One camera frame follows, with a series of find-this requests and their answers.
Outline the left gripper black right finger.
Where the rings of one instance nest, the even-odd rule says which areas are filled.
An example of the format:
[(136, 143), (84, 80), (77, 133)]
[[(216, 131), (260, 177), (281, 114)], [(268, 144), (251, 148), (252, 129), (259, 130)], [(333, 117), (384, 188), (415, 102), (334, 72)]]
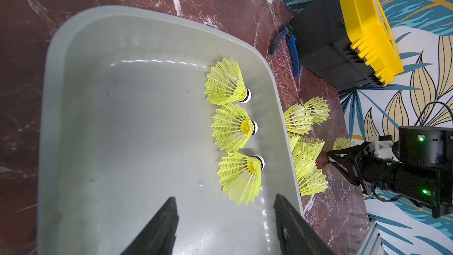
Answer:
[(281, 194), (274, 202), (277, 237), (283, 255), (332, 255), (315, 231)]

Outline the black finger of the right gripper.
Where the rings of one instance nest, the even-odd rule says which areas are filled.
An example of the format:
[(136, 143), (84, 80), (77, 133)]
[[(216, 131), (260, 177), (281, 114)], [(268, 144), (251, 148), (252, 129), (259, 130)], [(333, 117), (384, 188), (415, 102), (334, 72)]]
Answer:
[(338, 162), (340, 164), (354, 164), (357, 163), (357, 158), (360, 157), (363, 149), (364, 145), (356, 145), (349, 148), (331, 150), (327, 153), (327, 156), (332, 162)]
[(333, 162), (330, 163), (352, 184), (361, 185), (360, 178), (352, 162)]

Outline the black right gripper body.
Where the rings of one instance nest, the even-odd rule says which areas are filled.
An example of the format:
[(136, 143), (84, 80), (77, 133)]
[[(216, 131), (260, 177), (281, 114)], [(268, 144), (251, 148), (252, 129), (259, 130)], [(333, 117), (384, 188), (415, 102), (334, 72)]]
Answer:
[(366, 194), (376, 194), (375, 188), (397, 193), (383, 202), (402, 197), (417, 207), (428, 207), (433, 218), (453, 213), (453, 154), (445, 145), (423, 144), (421, 152), (402, 145), (408, 155), (400, 161), (374, 156), (375, 147), (364, 142), (364, 149), (354, 163)]

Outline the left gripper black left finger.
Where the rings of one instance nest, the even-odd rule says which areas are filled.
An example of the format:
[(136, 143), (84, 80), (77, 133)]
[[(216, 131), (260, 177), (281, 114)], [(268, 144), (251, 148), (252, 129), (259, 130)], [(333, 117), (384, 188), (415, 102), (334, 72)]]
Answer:
[(171, 255), (179, 216), (175, 197), (169, 197), (122, 255)]

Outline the green shuttlecock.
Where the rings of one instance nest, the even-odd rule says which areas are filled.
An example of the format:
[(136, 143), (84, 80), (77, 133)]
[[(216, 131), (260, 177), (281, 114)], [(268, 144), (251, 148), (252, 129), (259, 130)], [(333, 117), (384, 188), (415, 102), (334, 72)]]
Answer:
[(207, 101), (212, 105), (248, 103), (252, 98), (251, 90), (245, 85), (239, 64), (233, 58), (217, 61), (206, 78), (204, 93)]
[(341, 149), (346, 149), (346, 148), (351, 148), (353, 146), (356, 146), (355, 142), (349, 138), (337, 138), (334, 143), (333, 143), (333, 151), (341, 150)]
[(290, 133), (308, 134), (313, 125), (313, 116), (302, 104), (292, 105), (284, 112), (286, 129)]
[(301, 196), (310, 196), (328, 189), (326, 176), (315, 165), (310, 170), (297, 174), (298, 189)]
[(326, 100), (320, 97), (311, 98), (303, 104), (304, 108), (312, 117), (312, 122), (321, 124), (329, 117), (329, 104)]
[(217, 172), (219, 184), (229, 200), (237, 205), (255, 201), (260, 193), (262, 170), (265, 160), (261, 155), (247, 156), (239, 152), (230, 152), (222, 157)]
[(316, 164), (325, 141), (318, 138), (306, 137), (289, 133), (293, 163), (297, 178), (304, 177)]
[(258, 132), (257, 122), (249, 117), (244, 108), (232, 103), (216, 110), (211, 128), (215, 144), (226, 152), (238, 152)]

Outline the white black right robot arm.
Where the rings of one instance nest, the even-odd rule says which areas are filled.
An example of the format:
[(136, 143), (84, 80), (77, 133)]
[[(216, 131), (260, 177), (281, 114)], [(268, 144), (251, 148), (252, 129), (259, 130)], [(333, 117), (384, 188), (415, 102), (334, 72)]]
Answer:
[(378, 200), (377, 189), (392, 191), (418, 208), (431, 209), (433, 218), (453, 213), (453, 130), (401, 126), (399, 139), (390, 135), (327, 153), (329, 161), (354, 186)]

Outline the yellow black toolbox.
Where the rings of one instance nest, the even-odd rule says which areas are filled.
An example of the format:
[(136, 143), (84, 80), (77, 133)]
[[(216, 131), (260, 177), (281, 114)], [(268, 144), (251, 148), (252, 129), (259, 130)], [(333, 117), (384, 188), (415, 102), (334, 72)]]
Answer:
[(300, 64), (338, 90), (387, 86), (403, 72), (379, 0), (314, 0), (291, 26)]

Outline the grey plastic tray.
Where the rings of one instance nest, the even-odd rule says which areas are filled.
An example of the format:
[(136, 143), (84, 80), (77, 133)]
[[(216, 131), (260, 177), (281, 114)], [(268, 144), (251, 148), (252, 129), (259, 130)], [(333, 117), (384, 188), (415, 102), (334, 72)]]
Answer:
[[(206, 76), (234, 59), (258, 132), (242, 153), (265, 161), (254, 202), (223, 193)], [(85, 10), (46, 56), (37, 252), (118, 255), (175, 197), (176, 255), (278, 255), (274, 202), (302, 211), (277, 86), (251, 45), (203, 24), (143, 9)]]

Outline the blue handled pliers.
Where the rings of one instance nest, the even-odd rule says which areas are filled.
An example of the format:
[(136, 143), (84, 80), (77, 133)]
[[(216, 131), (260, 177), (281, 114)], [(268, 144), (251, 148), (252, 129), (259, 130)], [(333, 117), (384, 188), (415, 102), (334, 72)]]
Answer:
[(293, 34), (292, 26), (283, 26), (282, 28), (280, 28), (277, 35), (275, 36), (275, 38), (273, 39), (273, 41), (270, 44), (268, 54), (269, 55), (277, 54), (278, 47), (283, 38), (285, 38), (285, 41), (289, 48), (292, 70), (293, 70), (293, 77), (294, 78), (300, 77), (300, 75), (301, 75), (300, 60), (299, 60), (298, 51), (297, 51), (297, 47), (296, 47), (297, 39), (296, 39), (295, 35)]

